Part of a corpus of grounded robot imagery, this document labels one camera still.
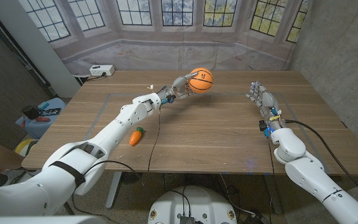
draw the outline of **power strip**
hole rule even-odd
[[[115,69],[112,65],[93,65],[89,71],[92,76],[101,76],[103,72],[106,72],[106,76],[111,76]]]

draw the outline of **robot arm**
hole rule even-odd
[[[57,149],[42,172],[20,183],[0,187],[0,216],[53,215],[73,193],[83,195],[100,178],[106,163],[128,130],[153,114],[164,103],[184,99],[190,92],[187,81],[197,73],[177,78],[164,91],[139,96],[121,108],[118,116],[94,138],[71,142]]]
[[[278,147],[275,158],[285,164],[285,172],[296,185],[316,197],[339,223],[358,223],[358,201],[338,186],[325,172],[322,163],[306,150],[305,144],[285,126],[275,97],[259,82],[252,82],[247,97],[264,117],[261,131]]]

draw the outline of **carrot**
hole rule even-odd
[[[135,144],[139,141],[140,137],[142,136],[143,128],[137,127],[136,131],[132,133],[131,139],[129,140],[129,144],[131,146],[135,146]]]

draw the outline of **orange basketball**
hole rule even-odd
[[[198,72],[198,75],[189,81],[191,90],[195,93],[206,93],[214,83],[212,73],[206,68],[196,68],[191,72]]]

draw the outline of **table surface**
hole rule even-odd
[[[147,89],[170,86],[187,71],[116,71],[113,76],[86,82],[22,165],[39,169],[60,146],[92,138],[119,113],[121,106],[150,93]],[[260,81],[280,103],[285,119],[297,119],[315,128],[353,175],[358,175],[358,140],[341,123],[325,101],[299,72],[214,71],[209,92],[190,96],[161,108],[160,135],[150,163],[150,172],[271,174],[269,147],[259,131],[259,109],[245,94],[252,81]],[[158,132],[158,111],[137,126],[145,132],[134,147],[126,134],[110,159],[139,172],[147,172],[150,153]],[[324,164],[331,175],[344,175],[320,140],[309,130],[289,124],[307,150]],[[273,156],[276,174],[284,165]],[[128,171],[108,164],[110,170]]]

